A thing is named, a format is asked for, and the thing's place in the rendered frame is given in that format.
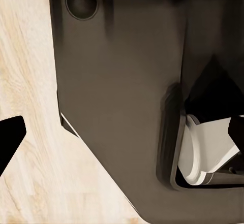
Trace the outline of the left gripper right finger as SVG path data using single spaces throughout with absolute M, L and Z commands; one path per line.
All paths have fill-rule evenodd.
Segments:
M 244 156 L 244 116 L 232 115 L 228 134 Z

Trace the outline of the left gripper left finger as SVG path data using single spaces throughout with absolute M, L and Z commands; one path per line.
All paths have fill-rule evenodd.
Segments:
M 23 116 L 0 121 L 0 176 L 26 136 Z

